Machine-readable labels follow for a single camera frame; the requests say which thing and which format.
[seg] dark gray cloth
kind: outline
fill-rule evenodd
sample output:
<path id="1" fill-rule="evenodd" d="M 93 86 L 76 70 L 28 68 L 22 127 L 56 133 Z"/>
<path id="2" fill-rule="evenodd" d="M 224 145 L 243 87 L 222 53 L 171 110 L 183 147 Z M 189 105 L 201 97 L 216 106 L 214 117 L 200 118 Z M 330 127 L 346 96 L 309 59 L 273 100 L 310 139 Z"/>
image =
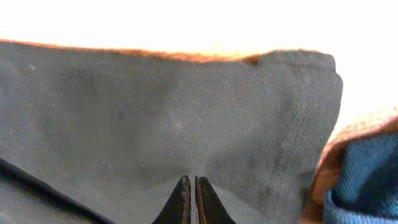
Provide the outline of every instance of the dark gray cloth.
<path id="1" fill-rule="evenodd" d="M 341 92 L 316 52 L 253 65 L 3 42 L 0 156 L 115 223 L 151 223 L 182 175 L 208 177 L 237 223 L 297 223 Z"/>

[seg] blue denim fabric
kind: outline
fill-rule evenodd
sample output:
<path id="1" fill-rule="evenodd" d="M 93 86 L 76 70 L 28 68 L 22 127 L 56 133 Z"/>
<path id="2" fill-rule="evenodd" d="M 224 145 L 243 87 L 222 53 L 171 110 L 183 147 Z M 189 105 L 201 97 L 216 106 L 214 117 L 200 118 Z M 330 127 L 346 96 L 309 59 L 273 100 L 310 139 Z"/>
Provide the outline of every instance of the blue denim fabric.
<path id="1" fill-rule="evenodd" d="M 398 133 L 350 144 L 325 223 L 398 223 Z"/>

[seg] orange fabric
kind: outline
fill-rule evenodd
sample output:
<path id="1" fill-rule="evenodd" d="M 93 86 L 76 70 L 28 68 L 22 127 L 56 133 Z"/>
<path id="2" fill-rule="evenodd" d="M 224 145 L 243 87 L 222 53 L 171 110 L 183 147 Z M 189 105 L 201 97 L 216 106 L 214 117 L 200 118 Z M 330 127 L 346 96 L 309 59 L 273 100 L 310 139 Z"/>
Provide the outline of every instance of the orange fabric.
<path id="1" fill-rule="evenodd" d="M 323 222 L 323 198 L 338 180 L 346 146 L 357 139 L 393 131 L 398 131 L 398 107 L 364 116 L 329 140 L 318 163 L 301 223 Z"/>

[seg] fabric fold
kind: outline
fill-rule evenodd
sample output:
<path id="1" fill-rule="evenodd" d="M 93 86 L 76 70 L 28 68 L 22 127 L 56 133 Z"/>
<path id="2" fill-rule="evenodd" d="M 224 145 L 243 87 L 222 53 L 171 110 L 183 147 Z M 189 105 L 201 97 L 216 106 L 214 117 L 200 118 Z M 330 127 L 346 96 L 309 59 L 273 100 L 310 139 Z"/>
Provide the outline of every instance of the fabric fold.
<path id="1" fill-rule="evenodd" d="M 0 158 L 115 223 L 152 222 L 182 175 L 207 177 L 237 223 L 297 222 L 343 87 L 317 52 L 0 52 Z"/>

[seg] white background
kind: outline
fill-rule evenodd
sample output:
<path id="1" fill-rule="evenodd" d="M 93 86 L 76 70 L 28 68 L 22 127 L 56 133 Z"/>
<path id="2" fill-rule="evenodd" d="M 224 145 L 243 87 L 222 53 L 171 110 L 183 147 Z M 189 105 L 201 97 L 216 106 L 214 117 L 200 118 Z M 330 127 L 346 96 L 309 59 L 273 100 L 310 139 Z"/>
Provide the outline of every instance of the white background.
<path id="1" fill-rule="evenodd" d="M 317 50 L 335 57 L 344 81 L 336 129 L 398 106 L 398 2 L 275 2 L 3 0 L 0 39 L 223 55 Z"/>

